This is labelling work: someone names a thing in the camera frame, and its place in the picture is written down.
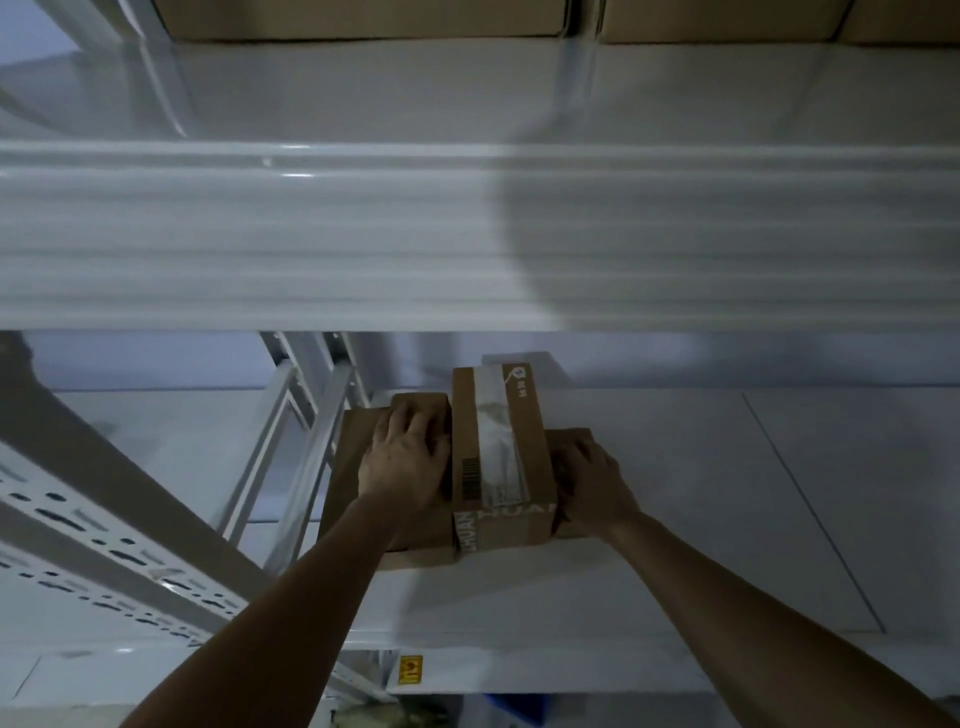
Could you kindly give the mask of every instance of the small cardboard box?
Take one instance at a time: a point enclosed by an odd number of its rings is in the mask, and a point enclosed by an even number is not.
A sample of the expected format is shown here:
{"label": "small cardboard box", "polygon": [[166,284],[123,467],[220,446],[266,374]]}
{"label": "small cardboard box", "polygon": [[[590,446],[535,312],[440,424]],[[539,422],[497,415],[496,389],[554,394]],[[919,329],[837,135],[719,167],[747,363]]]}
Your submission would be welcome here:
{"label": "small cardboard box", "polygon": [[[442,409],[443,424],[434,427],[431,432],[437,438],[444,433],[444,429],[449,431],[449,406],[445,394],[423,393],[395,398],[395,401],[400,400],[410,401],[415,409]],[[344,412],[318,539],[333,527],[356,499],[360,462],[373,439],[377,420],[381,414],[388,411],[389,409],[349,409]],[[452,564],[456,560],[448,482],[445,490],[447,495],[444,495],[442,485],[434,501],[417,513],[400,531],[380,561],[381,570],[441,566]]]}
{"label": "small cardboard box", "polygon": [[605,43],[828,40],[848,0],[605,0]]}
{"label": "small cardboard box", "polygon": [[960,43],[957,0],[856,0],[840,31],[845,43]]}
{"label": "small cardboard box", "polygon": [[[557,489],[564,487],[564,481],[569,475],[563,466],[557,462],[556,453],[567,445],[573,445],[578,440],[589,442],[593,440],[593,432],[587,427],[572,427],[570,429],[548,429],[546,431],[546,445],[550,448],[550,457],[554,461],[553,474],[557,481]],[[587,534],[564,517],[563,508],[557,508],[554,519],[553,537],[555,539],[583,539]]]}
{"label": "small cardboard box", "polygon": [[546,543],[556,510],[533,368],[453,370],[453,519],[460,550]]}
{"label": "small cardboard box", "polygon": [[559,36],[567,0],[154,0],[176,40]]}

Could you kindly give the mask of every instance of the yellow warning sticker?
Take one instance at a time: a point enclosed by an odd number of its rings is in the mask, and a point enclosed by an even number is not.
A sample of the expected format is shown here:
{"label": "yellow warning sticker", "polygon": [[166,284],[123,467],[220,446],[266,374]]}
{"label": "yellow warning sticker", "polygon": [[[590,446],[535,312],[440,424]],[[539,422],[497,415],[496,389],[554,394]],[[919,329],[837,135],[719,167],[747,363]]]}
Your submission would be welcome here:
{"label": "yellow warning sticker", "polygon": [[400,658],[398,685],[419,685],[423,679],[423,655],[403,655]]}

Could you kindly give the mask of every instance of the perforated metal upright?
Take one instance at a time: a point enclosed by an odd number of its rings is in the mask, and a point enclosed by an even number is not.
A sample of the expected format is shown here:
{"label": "perforated metal upright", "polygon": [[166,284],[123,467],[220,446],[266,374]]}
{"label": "perforated metal upright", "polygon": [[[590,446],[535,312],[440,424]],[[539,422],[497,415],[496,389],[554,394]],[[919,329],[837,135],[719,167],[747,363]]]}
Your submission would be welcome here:
{"label": "perforated metal upright", "polygon": [[[227,508],[211,526],[37,382],[22,337],[3,334],[0,568],[191,645],[224,626],[300,554],[341,414],[366,399],[352,360],[322,356],[321,334],[270,339],[279,345],[276,372],[254,413],[243,457],[232,464]],[[313,349],[295,359],[288,341],[308,341]],[[287,403],[310,423],[309,435],[261,569],[237,546]],[[329,687],[356,700],[393,700],[340,663]]]}

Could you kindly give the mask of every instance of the forearm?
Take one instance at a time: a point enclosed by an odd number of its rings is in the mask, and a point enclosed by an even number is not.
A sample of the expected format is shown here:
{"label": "forearm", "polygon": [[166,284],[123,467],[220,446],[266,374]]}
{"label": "forearm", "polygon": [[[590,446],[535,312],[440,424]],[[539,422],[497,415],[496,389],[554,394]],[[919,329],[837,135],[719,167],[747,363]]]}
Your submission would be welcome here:
{"label": "forearm", "polygon": [[953,721],[871,657],[638,515],[609,538],[745,728]]}
{"label": "forearm", "polygon": [[131,714],[123,728],[305,726],[402,511],[353,502],[330,532]]}

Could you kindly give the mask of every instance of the barcode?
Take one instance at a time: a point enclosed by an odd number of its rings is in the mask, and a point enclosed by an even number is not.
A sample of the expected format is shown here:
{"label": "barcode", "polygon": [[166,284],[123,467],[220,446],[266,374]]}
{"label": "barcode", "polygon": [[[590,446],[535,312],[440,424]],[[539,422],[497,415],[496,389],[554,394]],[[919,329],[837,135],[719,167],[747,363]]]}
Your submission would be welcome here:
{"label": "barcode", "polygon": [[480,500],[483,491],[480,486],[480,458],[464,458],[464,500]]}

